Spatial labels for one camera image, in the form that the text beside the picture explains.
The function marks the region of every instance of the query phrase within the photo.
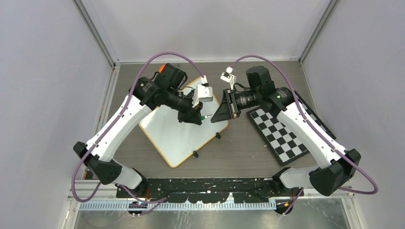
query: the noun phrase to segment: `cable connector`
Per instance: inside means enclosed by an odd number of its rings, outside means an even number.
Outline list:
[[[233,68],[227,67],[225,72],[221,74],[221,80],[228,82],[231,86],[231,90],[234,89],[234,85],[236,82],[236,76],[231,74],[233,70],[234,70]]]

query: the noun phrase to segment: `cable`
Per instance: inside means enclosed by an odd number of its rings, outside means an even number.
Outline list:
[[[137,196],[135,196],[134,194],[132,194],[132,192],[130,192],[130,190],[129,190],[127,187],[125,187],[124,185],[120,185],[120,187],[123,188],[126,192],[128,192],[128,194],[129,194],[132,198],[136,199],[136,200],[139,201],[139,202],[145,203],[145,204],[161,203],[161,202],[163,202],[163,201],[165,201],[165,200],[167,199],[166,197],[164,197],[164,198],[162,198],[162,199],[160,199],[160,200],[155,200],[155,201],[145,201],[145,200],[141,200],[141,199],[139,199]]]
[[[284,74],[284,72],[272,61],[258,56],[258,55],[246,55],[246,56],[242,56],[241,58],[237,59],[230,67],[234,68],[235,64],[237,64],[240,60],[245,59],[245,58],[249,58],[249,57],[254,57],[254,58],[258,58],[261,59],[263,61],[266,61],[267,63],[271,64],[273,67],[275,67],[277,69],[277,71],[283,76],[284,80],[286,80],[288,87],[291,90],[292,96],[294,97],[294,101],[295,104],[297,105],[297,108],[299,110],[299,112],[301,113],[301,116],[304,118],[304,120],[307,119],[306,115],[304,114],[304,112],[301,109],[301,106],[299,105],[299,101],[297,96],[295,95],[295,90],[294,87],[292,86],[290,80],[287,78],[287,76]],[[306,123],[311,127],[311,129],[331,148],[331,149],[335,149],[335,146],[329,142],[329,140],[327,140],[316,128],[315,126],[309,121],[307,120]],[[359,168],[355,163],[353,163],[350,159],[348,159],[343,153],[341,153],[339,150],[335,150],[335,152],[342,157],[347,163],[349,163],[353,168],[355,168],[356,170],[358,170],[374,187],[373,191],[359,191],[359,190],[354,190],[354,189],[350,189],[350,188],[345,188],[345,187],[340,187],[340,190],[344,190],[344,191],[349,191],[349,192],[354,192],[354,193],[358,193],[358,194],[365,194],[365,195],[373,195],[375,193],[378,192],[378,186],[375,183],[375,181],[366,173],[364,172],[361,168]]]
[[[143,71],[145,70],[146,66],[148,66],[150,64],[150,62],[152,62],[154,59],[163,56],[163,55],[174,55],[174,56],[178,56],[181,57],[185,60],[187,60],[200,74],[201,77],[205,77],[205,75],[203,74],[203,72],[201,71],[201,69],[189,58],[178,54],[176,52],[161,52],[158,53],[154,56],[152,56],[148,61],[146,61],[146,63],[142,66],[142,68],[140,69],[140,71],[138,72],[137,76],[134,79],[134,83],[131,86],[131,90],[129,91],[129,95],[132,95],[135,89],[135,86],[138,82],[138,79],[140,78],[140,75],[143,73]],[[77,172],[80,169],[80,166],[82,165],[82,163],[86,160],[86,158],[90,155],[90,153],[94,150],[94,148],[97,146],[97,144],[104,138],[104,136],[111,130],[111,128],[115,125],[115,123],[117,123],[117,121],[120,119],[120,117],[123,115],[123,113],[125,112],[126,108],[128,107],[129,102],[131,101],[131,97],[132,96],[128,96],[127,101],[125,102],[124,106],[122,107],[121,111],[119,112],[119,115],[117,117],[115,117],[115,119],[111,122],[111,124],[106,128],[106,130],[100,134],[100,136],[98,137],[98,139],[93,143],[93,145],[88,149],[88,151],[83,155],[83,157],[80,159],[80,162],[77,164],[75,170],[73,171],[73,175],[72,175],[72,179],[70,182],[70,189],[72,191],[73,197],[75,198],[75,200],[77,200],[78,202],[84,203],[87,202],[89,200],[91,200],[91,198],[93,198],[93,196],[96,194],[98,188],[101,185],[101,182],[97,184],[96,188],[94,189],[93,193],[90,195],[89,198],[87,199],[81,199],[77,193],[76,193],[76,189],[75,189],[75,180],[76,180],[76,176],[77,176]]]
[[[243,90],[245,90],[246,89],[246,87],[245,86],[243,86],[243,85],[241,85],[240,83],[235,83],[235,85],[238,85],[238,86],[240,86]]]
[[[295,204],[295,202],[297,201],[298,197],[301,195],[302,191],[304,191],[304,188],[303,188],[303,187],[299,190],[299,192],[298,192],[298,194],[297,194],[297,197],[295,197],[295,199],[292,201],[292,203],[290,204],[290,206],[289,206],[289,207],[287,208],[287,210],[283,213],[283,216],[284,216],[284,217],[286,216],[286,214],[288,213],[288,211],[290,211],[290,209],[292,208],[292,206]]]

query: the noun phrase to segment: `orange cap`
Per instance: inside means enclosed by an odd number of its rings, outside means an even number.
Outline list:
[[[159,68],[159,73],[161,73],[161,72],[163,71],[164,66],[166,66],[166,65],[164,64],[164,65],[162,65],[162,66]]]

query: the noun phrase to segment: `white plastic piece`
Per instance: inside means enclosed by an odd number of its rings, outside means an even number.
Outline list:
[[[201,78],[201,84],[208,83],[207,77],[205,75],[201,76],[200,78]]]
[[[293,187],[313,187],[309,181],[309,173],[319,168],[319,166],[307,168],[290,168],[280,175],[280,180],[287,188]]]
[[[212,87],[206,87],[201,84],[199,84],[195,87],[194,95],[192,98],[193,107],[196,107],[200,102],[211,102],[212,100],[213,100],[213,88]]]
[[[231,86],[231,90],[234,89],[234,85],[236,83],[236,76],[234,76],[234,75],[232,75],[230,73],[228,73],[228,76],[225,76],[225,73],[222,73],[221,80],[229,83],[230,86]]]
[[[233,70],[234,70],[233,68],[227,67],[226,70],[225,70],[225,72],[231,74]]]
[[[316,122],[306,115],[307,119],[315,126],[315,128],[330,142],[333,143],[336,149],[344,152],[346,149],[336,141],[334,141],[322,128],[316,124]],[[288,127],[298,137],[298,139],[305,145],[312,156],[315,158],[320,168],[326,168],[331,165],[331,160],[339,160],[340,156],[333,152],[331,148],[311,129],[311,127],[304,122],[304,119],[300,115],[297,105],[292,103],[287,106],[286,111],[281,111],[277,119]]]
[[[87,149],[89,149],[93,145],[93,143],[99,138],[101,133],[103,133],[105,129],[107,129],[107,127],[119,115],[127,99],[128,95],[125,97],[125,100],[120,108],[104,125],[104,127],[94,137],[86,142]],[[94,156],[98,155],[98,160],[109,162],[113,158],[118,146],[122,143],[122,141],[124,141],[124,139],[132,131],[132,129],[151,112],[151,110],[147,106],[142,106],[139,104],[139,102],[139,99],[132,95],[128,108],[123,113],[123,117],[121,117],[115,123],[110,131],[104,136],[103,140],[98,143],[98,147],[93,149],[91,154]]]

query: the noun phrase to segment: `white wall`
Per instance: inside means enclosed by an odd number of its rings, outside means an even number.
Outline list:
[[[304,67],[318,113],[379,185],[357,195],[367,228],[404,228],[405,2],[341,0]],[[356,189],[371,190],[359,173]]]
[[[193,60],[234,60],[246,54],[298,59],[329,0],[86,2],[114,47],[111,53],[121,62],[141,62],[162,51]]]
[[[0,228],[55,229],[111,68],[70,0],[0,13]]]

